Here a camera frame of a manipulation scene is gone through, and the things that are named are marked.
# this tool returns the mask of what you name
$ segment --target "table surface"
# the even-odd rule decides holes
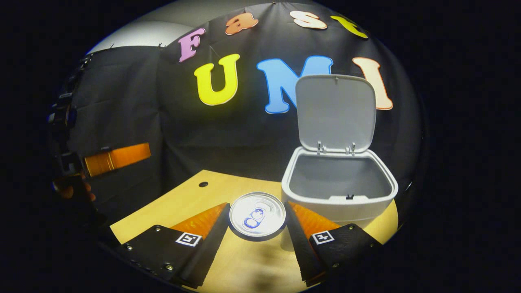
[[[199,183],[208,182],[205,187]],[[203,170],[157,200],[111,225],[120,243],[131,240],[153,225],[171,227],[223,202],[262,191],[281,198],[280,182],[232,176]],[[370,223],[360,223],[380,243],[389,240],[398,227],[394,201]],[[307,289],[293,251],[281,248],[283,233],[261,242],[236,236],[228,227],[204,283],[192,291],[299,292]]]

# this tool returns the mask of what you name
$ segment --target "blue pull tab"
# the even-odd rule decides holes
[[[257,228],[264,219],[263,209],[254,209],[248,217],[244,219],[244,224],[248,228]]]

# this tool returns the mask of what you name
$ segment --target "orange strip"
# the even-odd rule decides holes
[[[142,161],[151,156],[148,143],[141,143],[85,158],[90,176],[100,175]]]

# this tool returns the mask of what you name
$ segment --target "open lid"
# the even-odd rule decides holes
[[[376,96],[371,84],[347,75],[308,75],[295,88],[300,143],[311,151],[318,142],[325,152],[355,153],[369,148],[376,122]]]

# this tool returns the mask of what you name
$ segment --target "hand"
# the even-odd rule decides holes
[[[85,174],[83,173],[83,171],[81,172],[81,178],[85,179]],[[87,182],[84,182],[84,184],[85,184],[85,189],[87,190],[87,192],[89,192],[89,196],[91,197],[91,201],[95,201],[96,200],[96,196],[93,193],[91,193],[91,190],[92,190],[91,185],[88,184]],[[56,191],[58,191],[58,193],[64,199],[70,199],[74,195],[74,188],[72,186],[66,187],[66,188],[64,188],[62,190],[59,190],[58,188],[56,188]]]

